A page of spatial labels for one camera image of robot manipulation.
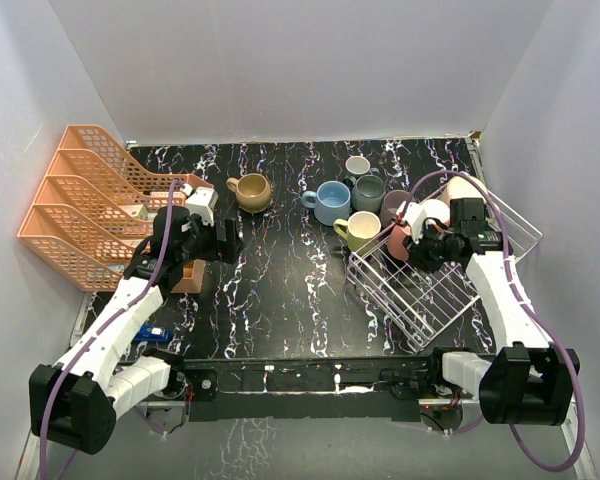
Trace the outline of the salmon pink speckled mug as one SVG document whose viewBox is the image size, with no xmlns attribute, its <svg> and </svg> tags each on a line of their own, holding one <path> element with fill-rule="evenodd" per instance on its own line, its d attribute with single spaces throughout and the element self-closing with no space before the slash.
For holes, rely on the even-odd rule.
<svg viewBox="0 0 600 480">
<path fill-rule="evenodd" d="M 439 220 L 442 224 L 448 226 L 450 224 L 450 208 L 439 199 L 427 199 L 421 203 L 424 208 L 427 218 Z"/>
</svg>

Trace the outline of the pink mug cream inside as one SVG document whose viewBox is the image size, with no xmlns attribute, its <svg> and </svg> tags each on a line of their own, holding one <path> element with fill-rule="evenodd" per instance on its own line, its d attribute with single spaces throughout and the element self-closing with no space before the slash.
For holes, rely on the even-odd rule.
<svg viewBox="0 0 600 480">
<path fill-rule="evenodd" d="M 408 225 L 394 225 L 387 241 L 388 253 L 396 260 L 406 262 L 409 253 L 404 245 L 404 241 L 411 235 L 411 229 Z"/>
</svg>

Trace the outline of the brown ceramic mug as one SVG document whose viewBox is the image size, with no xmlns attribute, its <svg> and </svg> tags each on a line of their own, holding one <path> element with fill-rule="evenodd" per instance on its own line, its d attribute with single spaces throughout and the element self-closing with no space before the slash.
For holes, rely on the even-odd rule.
<svg viewBox="0 0 600 480">
<path fill-rule="evenodd" d="M 234 193 L 238 206 L 248 213 L 261 213 L 271 203 L 271 185 L 261 174 L 250 173 L 241 178 L 228 178 L 226 186 Z"/>
</svg>

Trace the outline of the cream floral mug green inside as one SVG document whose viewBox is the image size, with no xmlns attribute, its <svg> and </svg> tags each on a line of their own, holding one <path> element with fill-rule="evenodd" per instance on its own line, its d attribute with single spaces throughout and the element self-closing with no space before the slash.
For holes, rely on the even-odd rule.
<svg viewBox="0 0 600 480">
<path fill-rule="evenodd" d="M 481 191 L 485 189 L 485 185 L 477 178 L 470 176 L 467 180 L 463 176 L 453 176 L 446 184 L 440 199 L 451 205 L 451 201 L 462 198 L 477 198 L 486 202 Z"/>
</svg>

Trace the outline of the yellow green mug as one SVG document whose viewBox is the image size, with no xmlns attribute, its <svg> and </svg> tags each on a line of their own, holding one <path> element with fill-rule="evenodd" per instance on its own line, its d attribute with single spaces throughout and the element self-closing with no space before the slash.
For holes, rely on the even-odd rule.
<svg viewBox="0 0 600 480">
<path fill-rule="evenodd" d="M 336 219 L 333 224 L 334 231 L 346 241 L 350 252 L 371 248 L 381 227 L 380 218 L 368 211 L 358 211 L 348 219 Z"/>
</svg>

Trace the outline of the grey green mug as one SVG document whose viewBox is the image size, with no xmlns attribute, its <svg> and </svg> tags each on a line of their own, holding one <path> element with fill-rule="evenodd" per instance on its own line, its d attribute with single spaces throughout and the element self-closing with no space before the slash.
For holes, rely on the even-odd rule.
<svg viewBox="0 0 600 480">
<path fill-rule="evenodd" d="M 375 175 L 359 177 L 352 187 L 352 205 L 356 211 L 377 214 L 386 195 L 385 182 Z"/>
</svg>

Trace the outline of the light blue mug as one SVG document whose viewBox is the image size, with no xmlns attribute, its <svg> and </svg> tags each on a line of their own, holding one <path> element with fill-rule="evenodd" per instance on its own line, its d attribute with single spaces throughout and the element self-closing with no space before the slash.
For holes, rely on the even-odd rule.
<svg viewBox="0 0 600 480">
<path fill-rule="evenodd" d="M 349 218 L 351 192 L 342 182 L 327 181 L 316 191 L 305 191 L 301 195 L 301 202 L 305 208 L 313 211 L 321 224 L 332 227 L 336 220 Z"/>
</svg>

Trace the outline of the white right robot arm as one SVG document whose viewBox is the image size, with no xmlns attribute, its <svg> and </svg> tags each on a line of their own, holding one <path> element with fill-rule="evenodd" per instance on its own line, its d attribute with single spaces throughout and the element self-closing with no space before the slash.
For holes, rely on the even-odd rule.
<svg viewBox="0 0 600 480">
<path fill-rule="evenodd" d="M 427 388 L 440 397 L 466 391 L 491 424 L 562 424 L 573 395 L 567 365 L 579 359 L 574 350 L 561 355 L 531 318 L 508 240 L 492 229 L 484 201 L 452 200 L 448 222 L 409 203 L 403 219 L 410 228 L 404 243 L 409 262 L 427 273 L 459 265 L 478 292 L 497 347 L 491 361 L 469 351 L 436 349 L 425 374 Z"/>
</svg>

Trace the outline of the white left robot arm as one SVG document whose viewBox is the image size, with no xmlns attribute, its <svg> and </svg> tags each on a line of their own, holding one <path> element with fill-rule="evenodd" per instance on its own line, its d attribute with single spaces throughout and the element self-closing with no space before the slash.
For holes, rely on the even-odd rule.
<svg viewBox="0 0 600 480">
<path fill-rule="evenodd" d="M 233 264 L 243 248 L 236 220 L 205 224 L 181 206 L 162 207 L 150 236 L 136 247 L 115 292 L 81 339 L 53 365 L 29 378 L 31 430 L 42 440 L 96 454 L 117 420 L 158 392 L 180 396 L 187 376 L 162 354 L 116 367 L 146 321 L 183 279 L 187 264 Z"/>
</svg>

